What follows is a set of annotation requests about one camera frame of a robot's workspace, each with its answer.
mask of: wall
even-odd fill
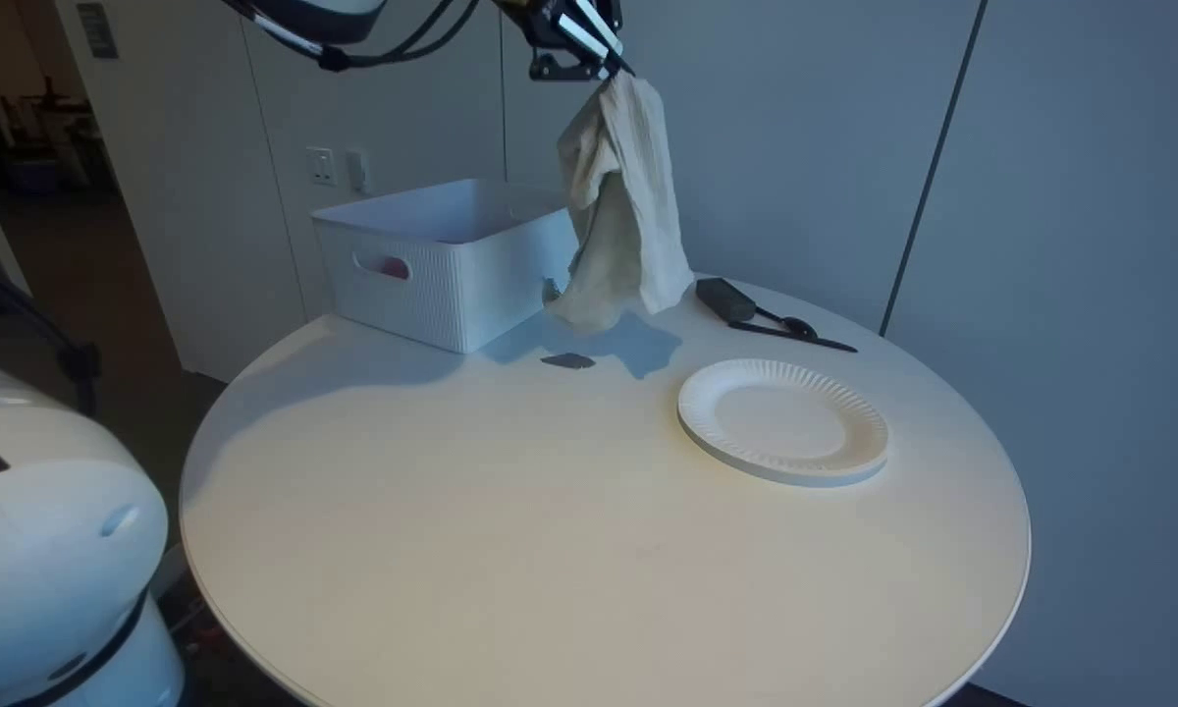
[[[1033,501],[1033,586],[978,679],[1178,702],[1178,0],[989,4],[890,338]]]
[[[419,12],[423,4],[385,9],[369,44],[348,51],[393,46]],[[476,12],[441,56],[378,69],[325,75],[255,29],[245,39],[310,313],[330,308],[314,207],[450,175],[503,179],[499,17],[491,9]],[[310,144],[334,154],[330,185],[310,175]],[[345,179],[345,149],[369,157],[360,192]]]
[[[937,141],[972,0],[635,0],[630,59],[669,102],[695,267],[876,327]],[[526,82],[505,34],[505,164],[556,185],[580,95]]]

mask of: white robot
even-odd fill
[[[147,596],[165,501],[93,419],[0,374],[0,707],[178,702]]]
[[[345,56],[385,0],[222,0],[325,69],[444,46],[480,0],[450,0],[398,46]],[[620,0],[496,0],[535,46],[535,78],[630,69]],[[165,554],[165,497],[93,419],[0,374],[0,707],[171,707],[183,666],[147,596]]]

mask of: black cable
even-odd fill
[[[936,179],[937,179],[937,160],[945,154],[949,120],[955,120],[958,98],[967,90],[967,75],[969,75],[972,46],[978,46],[978,34],[980,34],[984,4],[989,0],[978,0],[978,17],[972,17],[969,39],[967,39],[967,51],[958,59],[958,75],[955,75],[955,85],[949,85],[949,98],[945,98],[945,114],[942,114],[942,126],[937,126],[937,144],[929,154],[928,179],[917,188],[917,199],[915,199],[915,211],[912,211],[912,224],[907,224],[907,238],[903,238],[903,257],[898,257],[898,267],[897,267],[890,298],[887,298],[887,309],[883,309],[876,335],[890,329],[897,302],[898,302],[898,291],[903,291],[903,274],[907,274],[907,264],[912,264],[912,251],[915,251],[915,237],[917,237],[917,224],[923,224],[923,215],[929,207],[929,192],[936,192]]]
[[[387,51],[381,51],[381,56],[345,56],[345,51],[339,51],[339,56],[345,59],[345,68],[381,68],[381,64],[411,64],[411,59],[423,59],[423,56],[441,51],[444,44],[450,44],[450,39],[469,29],[469,20],[476,17],[480,0],[469,0],[465,12],[450,20],[450,29],[449,29],[444,34],[437,34],[437,39],[423,44],[423,46],[416,46],[416,44],[437,29],[437,20],[441,20],[449,9],[450,9],[450,0],[441,0],[441,4],[423,17],[423,25],[419,25],[411,34],[406,34],[398,46],[387,46]]]
[[[23,313],[52,344],[56,364],[73,386],[73,407],[97,416],[93,377],[102,374],[102,353],[92,343],[73,343],[60,323],[52,323],[29,293],[0,279],[0,308]]]

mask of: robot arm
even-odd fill
[[[432,29],[449,17],[450,0],[432,0],[432,12],[398,46],[381,56],[345,56],[340,44],[360,44],[381,20],[385,0],[222,0],[291,51],[314,59],[325,69],[410,64],[441,51],[471,20],[480,0],[469,0],[449,29]],[[523,39],[535,46],[535,78],[599,78],[630,69],[620,44],[620,0],[496,0],[509,17]]]

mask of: black spatula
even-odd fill
[[[775,309],[762,309],[747,291],[739,291],[734,281],[728,279],[699,279],[695,281],[695,293],[707,309],[715,309],[728,327],[734,329],[756,329],[756,335],[779,335],[779,338],[798,338],[798,343],[809,343],[809,344],[827,344],[827,349],[844,349],[844,353],[855,353],[855,344],[844,344],[844,343],[834,343],[834,338],[821,338],[817,327],[801,323],[801,319],[780,319]]]

